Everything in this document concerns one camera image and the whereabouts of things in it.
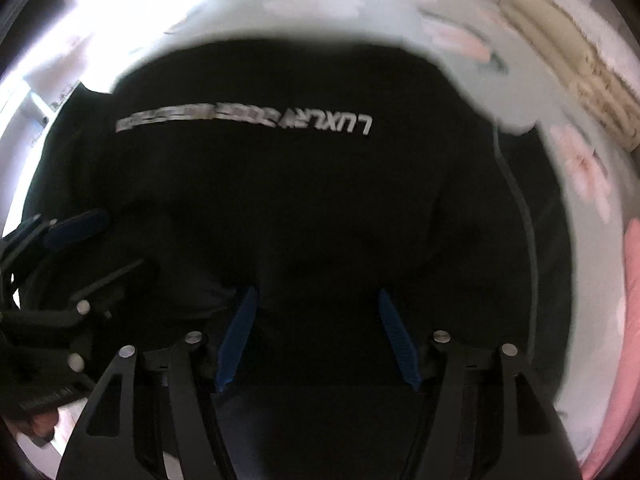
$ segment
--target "pink fabric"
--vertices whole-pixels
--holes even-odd
[[[625,234],[626,323],[622,355],[609,407],[582,478],[591,480],[618,450],[640,415],[640,220]]]

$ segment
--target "black garment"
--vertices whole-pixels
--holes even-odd
[[[240,381],[394,384],[377,316],[385,286],[415,340],[447,330],[465,343],[526,349],[533,326],[534,366],[557,389],[572,258],[535,129],[495,132],[434,65],[361,44],[209,44],[149,63],[103,100],[82,126],[48,139],[25,215],[101,207],[113,226],[47,262],[23,295],[28,308],[44,298],[64,305],[144,256],[160,269],[135,307],[148,325],[205,318],[234,286],[258,288]],[[230,120],[116,132],[137,112],[218,102],[349,111],[372,124],[366,136],[361,125]]]

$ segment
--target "metal screw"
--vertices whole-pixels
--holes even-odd
[[[518,355],[518,348],[516,345],[506,343],[502,345],[502,353],[508,355],[509,357],[515,357],[516,355]]]
[[[78,304],[76,305],[76,310],[78,311],[78,314],[80,314],[81,316],[86,316],[91,310],[91,305],[87,300],[78,301]]]
[[[451,341],[451,335],[446,330],[436,330],[436,332],[433,333],[433,340],[436,343],[448,343]]]
[[[78,354],[71,354],[66,360],[66,364],[68,364],[69,368],[78,374],[84,370],[84,359],[82,359]]]
[[[127,346],[123,346],[120,349],[120,351],[118,352],[118,355],[123,359],[126,359],[131,357],[135,353],[136,353],[136,347],[132,345],[127,345]]]
[[[190,345],[195,345],[196,343],[202,341],[202,332],[189,332],[184,337],[184,340]]]

